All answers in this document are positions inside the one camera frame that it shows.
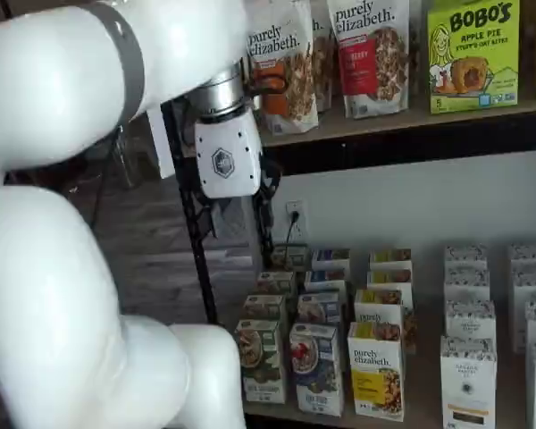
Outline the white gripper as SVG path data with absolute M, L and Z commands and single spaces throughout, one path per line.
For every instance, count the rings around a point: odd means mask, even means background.
M 262 144 L 250 109 L 228 120 L 195 124 L 197 169 L 205 195 L 193 195 L 197 236 L 217 237 L 216 201 L 211 198 L 253 196 L 254 208 L 268 204 L 282 177 L 281 166 L 262 156 Z

